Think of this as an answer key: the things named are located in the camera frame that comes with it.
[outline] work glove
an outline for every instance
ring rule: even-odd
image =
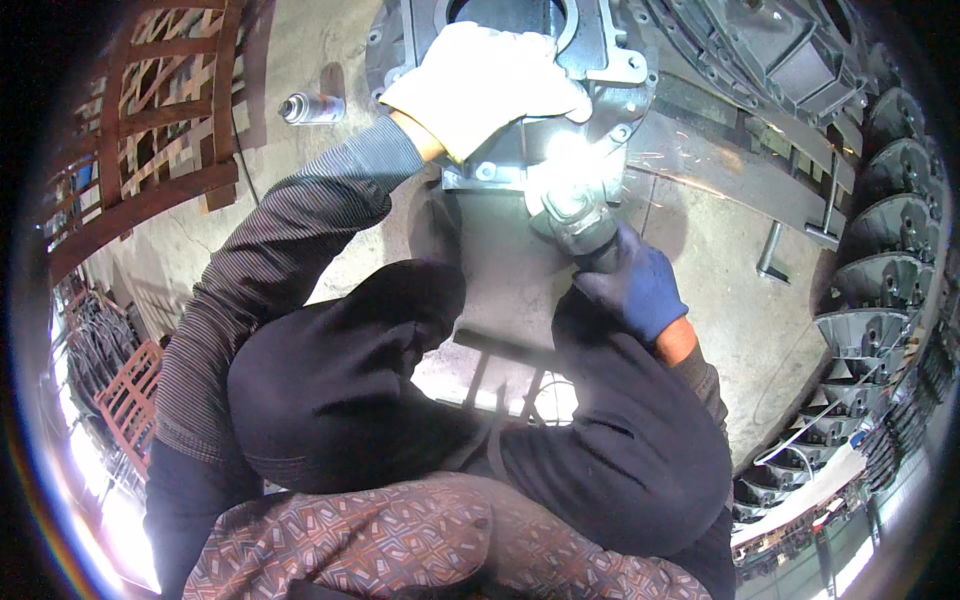
[[[420,123],[463,162],[519,117],[565,114],[577,123],[590,118],[587,92],[567,78],[556,56],[550,36],[450,23],[422,64],[388,87],[380,102]]]
[[[581,271],[573,276],[573,283],[650,346],[689,307],[680,301],[670,260],[622,221],[617,224],[616,252],[615,271]]]

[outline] workshop floor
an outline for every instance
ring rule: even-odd
[[[349,10],[335,0],[276,0],[262,15],[257,40],[248,49],[251,69],[263,66],[265,81],[248,81],[246,100],[234,114],[256,192],[264,194],[324,149],[370,124],[376,110],[364,76],[365,38],[380,0],[355,0]],[[340,63],[346,79],[347,116],[332,127],[292,128],[275,107],[302,89],[320,86],[324,68]],[[408,215],[421,175],[394,193],[394,210],[379,226],[358,235],[327,270],[310,301],[343,296],[377,268],[409,257]],[[793,285],[756,276],[755,265],[770,220],[742,204],[670,180],[628,180],[632,223],[674,264],[681,296],[704,354],[720,372],[735,464],[775,428],[784,410],[799,400],[818,368],[825,345],[810,319],[810,286],[820,250],[787,230],[777,265]],[[87,261],[90,272],[125,304],[135,301],[158,339],[172,332],[190,288],[210,252],[254,207],[251,191],[237,183],[236,204],[202,215],[199,201],[182,204],[114,240]],[[460,325],[527,346],[551,348],[553,307],[572,270],[549,246],[534,239],[520,199],[463,200],[468,257],[468,302]],[[462,399],[479,352],[447,342],[426,356],[416,382],[429,395]],[[517,401],[533,369],[493,358],[478,404],[493,404],[507,385]]]

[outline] blue glove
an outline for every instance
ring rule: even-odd
[[[666,327],[685,315],[677,280],[666,255],[640,239],[623,223],[616,230],[616,270],[581,271],[573,284],[588,298],[611,311],[644,344],[653,344]]]

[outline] black pants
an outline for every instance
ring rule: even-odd
[[[456,269],[403,261],[342,300],[251,336],[230,368],[228,400],[253,468],[311,493],[450,469],[489,424],[425,397],[410,376],[450,335],[464,298]],[[492,442],[492,474],[605,548],[661,557],[688,548],[716,523],[730,487],[719,428],[685,384],[575,289],[557,306],[553,335],[576,386],[574,422],[504,430]],[[482,472],[484,463],[462,470]]]

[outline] white glove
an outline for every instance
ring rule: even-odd
[[[522,116],[593,114],[587,92],[554,62],[550,36],[512,34],[470,21],[444,27],[422,64],[380,97],[406,113],[463,162],[498,129]]]

